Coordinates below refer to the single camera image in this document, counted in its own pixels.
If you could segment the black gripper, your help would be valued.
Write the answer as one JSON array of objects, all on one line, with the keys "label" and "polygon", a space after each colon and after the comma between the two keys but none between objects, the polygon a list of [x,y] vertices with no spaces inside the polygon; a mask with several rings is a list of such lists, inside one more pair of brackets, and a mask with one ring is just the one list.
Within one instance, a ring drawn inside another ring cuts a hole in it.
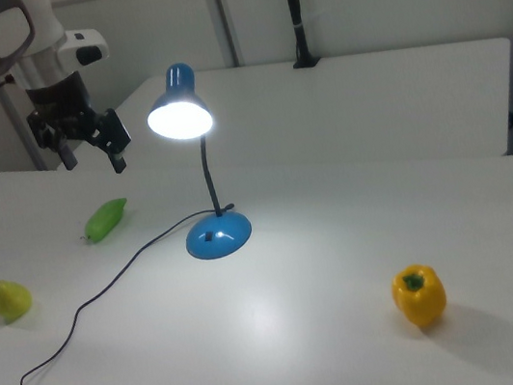
[{"label": "black gripper", "polygon": [[68,144],[73,140],[89,142],[108,152],[118,175],[125,170],[123,150],[131,141],[130,135],[113,109],[102,114],[93,109],[80,73],[75,72],[51,87],[29,90],[27,97],[35,109],[26,122],[37,144],[60,155],[68,171],[77,166]]}]

